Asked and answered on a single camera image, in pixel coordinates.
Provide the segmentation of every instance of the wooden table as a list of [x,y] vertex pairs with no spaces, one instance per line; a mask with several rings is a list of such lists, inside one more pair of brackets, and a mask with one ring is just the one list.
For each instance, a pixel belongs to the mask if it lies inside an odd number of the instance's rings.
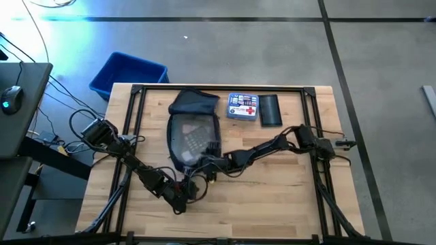
[[[251,148],[270,140],[286,126],[304,123],[300,95],[283,92],[276,93],[283,127],[261,128],[259,118],[255,122],[228,119],[225,117],[225,107],[228,94],[232,91],[231,85],[226,87],[229,87],[229,91],[207,91],[221,97],[216,112],[220,118],[223,152]],[[106,119],[119,131],[123,128],[130,90],[131,84],[115,84],[112,89]],[[332,88],[316,86],[315,91],[323,129],[341,131]],[[166,127],[168,106],[177,94],[178,91],[173,90],[146,92],[140,127],[140,135],[146,140],[138,144],[136,155],[147,165],[173,166],[166,143]],[[325,133],[325,137],[337,135]],[[296,142],[294,136],[288,138]],[[114,166],[115,159],[107,159],[92,169],[77,230],[88,227],[106,204]],[[348,162],[335,159],[331,162],[330,171],[338,206],[356,230],[364,233]],[[333,234],[331,213],[325,206],[329,232]],[[115,230],[118,209],[119,206],[116,206],[112,215],[111,231]],[[321,234],[309,155],[278,152],[256,161],[240,178],[218,174],[216,183],[209,186],[207,196],[189,205],[187,212],[178,216],[173,214],[172,208],[164,200],[152,196],[138,177],[133,175],[123,234],[128,231],[134,231],[139,236],[186,238],[310,238],[312,234]]]

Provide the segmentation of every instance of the black bag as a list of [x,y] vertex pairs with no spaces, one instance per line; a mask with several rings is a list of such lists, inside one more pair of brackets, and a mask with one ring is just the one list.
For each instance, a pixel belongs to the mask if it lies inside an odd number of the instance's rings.
[[167,143],[175,168],[187,173],[196,168],[209,142],[221,145],[215,106],[219,97],[194,89],[182,90],[168,108]]

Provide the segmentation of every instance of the blue plastic tub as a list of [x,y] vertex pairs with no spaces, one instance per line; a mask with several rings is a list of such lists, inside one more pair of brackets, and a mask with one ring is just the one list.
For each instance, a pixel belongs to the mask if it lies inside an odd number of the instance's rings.
[[165,65],[113,52],[89,88],[108,101],[115,82],[170,83],[167,70]]

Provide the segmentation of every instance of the gray floor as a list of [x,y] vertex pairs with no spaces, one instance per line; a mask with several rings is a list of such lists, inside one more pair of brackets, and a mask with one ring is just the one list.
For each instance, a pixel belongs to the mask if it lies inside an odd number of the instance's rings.
[[[0,30],[32,57],[44,61],[42,43],[20,1]],[[421,18],[436,16],[436,2],[408,0],[325,0],[331,18]],[[77,0],[71,7],[35,15],[143,17],[320,17],[316,0]],[[106,103],[88,83],[114,51],[168,66],[173,83],[330,85],[341,124],[352,128],[322,22],[62,22],[41,21],[56,76],[77,97],[104,112]],[[436,229],[435,118],[420,90],[436,87],[436,26],[433,23],[332,23],[332,31],[362,128],[394,240],[432,244]],[[52,86],[49,95],[79,108]],[[41,109],[65,141],[75,140],[67,126],[72,110],[45,96]],[[81,128],[85,117],[77,122]],[[49,131],[39,117],[36,131]],[[79,156],[87,163],[91,154]],[[357,150],[352,171],[367,235],[380,238]],[[5,239],[74,232],[85,184],[46,169],[71,200],[37,204],[34,233],[15,233],[23,190]],[[47,185],[39,191],[46,192]],[[47,210],[56,210],[53,214]]]

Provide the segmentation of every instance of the computer mouse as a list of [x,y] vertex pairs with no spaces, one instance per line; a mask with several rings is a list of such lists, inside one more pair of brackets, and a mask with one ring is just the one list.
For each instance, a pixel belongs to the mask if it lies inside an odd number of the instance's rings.
[[20,86],[12,86],[3,91],[0,98],[0,106],[7,115],[15,114],[22,105],[24,92]]

